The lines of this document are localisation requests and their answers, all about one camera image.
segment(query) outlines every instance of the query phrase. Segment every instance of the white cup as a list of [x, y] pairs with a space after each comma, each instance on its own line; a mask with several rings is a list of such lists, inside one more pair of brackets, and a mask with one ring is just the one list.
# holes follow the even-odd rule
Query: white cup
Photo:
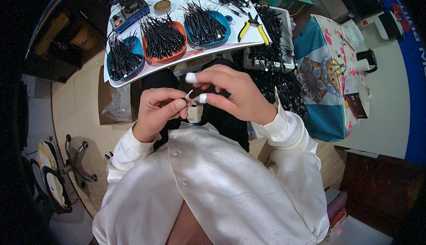
[[362, 60], [358, 60], [357, 62], [354, 62], [354, 71], [368, 71], [371, 68], [369, 66], [369, 61], [366, 59], [362, 59]]

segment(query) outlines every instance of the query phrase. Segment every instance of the beige floor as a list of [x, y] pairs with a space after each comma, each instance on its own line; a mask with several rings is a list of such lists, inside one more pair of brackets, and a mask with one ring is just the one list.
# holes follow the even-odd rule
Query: beige floor
[[[54, 83], [52, 86], [52, 112], [55, 132], [63, 160], [65, 153], [65, 137], [70, 134], [74, 148], [87, 141], [89, 147], [83, 158], [83, 167], [89, 173], [96, 173], [98, 181], [88, 183], [86, 189], [76, 185], [84, 205], [94, 216], [100, 209], [102, 198], [107, 190], [107, 159], [104, 154], [114, 151], [115, 144], [131, 127], [100, 126], [98, 116], [98, 79], [99, 71], [104, 63], [104, 51], [89, 60], [80, 71], [77, 71], [65, 84]], [[250, 142], [250, 153], [254, 157], [269, 151], [265, 139]], [[338, 188], [343, 176], [345, 163], [330, 143], [320, 142], [317, 151], [322, 161], [322, 180], [324, 187]]]

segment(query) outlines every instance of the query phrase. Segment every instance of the orange bowl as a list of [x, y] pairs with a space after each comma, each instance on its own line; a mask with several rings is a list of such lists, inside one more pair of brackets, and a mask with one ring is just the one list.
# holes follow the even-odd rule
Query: orange bowl
[[151, 62], [158, 62], [158, 61], [162, 61], [162, 60], [166, 60], [166, 59], [178, 56], [178, 55], [182, 54], [183, 52], [185, 52], [186, 46], [187, 46], [187, 43], [188, 43], [188, 38], [186, 36], [185, 27], [180, 22], [173, 21], [173, 24], [178, 29], [178, 31], [185, 37], [185, 44], [182, 47], [182, 49], [179, 50], [174, 56], [164, 56], [160, 59], [155, 58], [155, 57], [149, 58], [146, 54], [146, 48], [148, 47], [148, 43], [146, 42], [146, 38], [145, 38], [145, 35], [144, 35], [142, 37], [142, 50], [144, 51], [144, 57], [146, 58], [146, 60], [151, 61]]

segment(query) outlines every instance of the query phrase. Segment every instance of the blue banner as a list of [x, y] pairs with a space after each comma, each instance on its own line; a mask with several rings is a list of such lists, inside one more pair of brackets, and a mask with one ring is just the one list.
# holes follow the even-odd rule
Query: blue banner
[[412, 26], [411, 30], [398, 40], [407, 70], [410, 91], [410, 133], [405, 159], [416, 164], [426, 164], [426, 47], [420, 40], [418, 29], [404, 3], [400, 0], [383, 0], [383, 3], [386, 11], [392, 4], [400, 4]]

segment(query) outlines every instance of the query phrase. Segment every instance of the floor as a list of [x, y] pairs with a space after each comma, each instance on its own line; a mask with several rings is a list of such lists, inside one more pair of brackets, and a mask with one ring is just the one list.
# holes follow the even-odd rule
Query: floor
[[[52, 112], [55, 133], [62, 158], [65, 153], [65, 137], [70, 134], [74, 148], [87, 141], [89, 147], [83, 158], [83, 167], [88, 173], [96, 173], [98, 181], [88, 183], [85, 189], [76, 186], [84, 205], [92, 216], [101, 208], [102, 199], [107, 190], [107, 159], [104, 154], [114, 151], [115, 144], [131, 127], [127, 125], [100, 126], [98, 116], [98, 79], [104, 64], [104, 51], [84, 64], [65, 84], [54, 83], [52, 86]], [[190, 113], [196, 118], [199, 111]], [[265, 139], [250, 141], [250, 153], [263, 161], [269, 152]], [[322, 182], [324, 188], [339, 187], [345, 168], [345, 155], [339, 155], [333, 144], [320, 142], [317, 150], [321, 159]]]
[[[55, 131], [51, 114], [51, 82], [42, 78], [23, 75], [24, 84], [27, 85], [29, 105], [29, 125], [27, 145], [22, 154], [28, 159], [37, 161], [37, 148], [40, 140], [56, 145]], [[58, 159], [58, 169], [63, 168], [63, 161]], [[36, 181], [45, 189], [40, 168], [32, 165]], [[74, 190], [72, 182], [67, 175], [63, 175], [65, 191], [72, 203], [72, 212], [67, 214], [53, 214], [49, 223], [50, 234], [60, 245], [88, 244], [93, 238], [92, 217], [87, 212], [81, 200]]]

